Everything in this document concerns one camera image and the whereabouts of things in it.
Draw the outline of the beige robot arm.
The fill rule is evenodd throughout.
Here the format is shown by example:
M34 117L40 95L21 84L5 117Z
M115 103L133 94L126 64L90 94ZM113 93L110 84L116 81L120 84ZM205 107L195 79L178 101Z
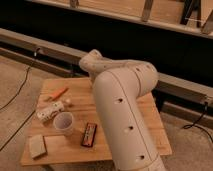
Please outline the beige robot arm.
M79 61L92 92L112 159L118 171L166 171L137 99L157 85L158 73L146 61L112 60L97 50Z

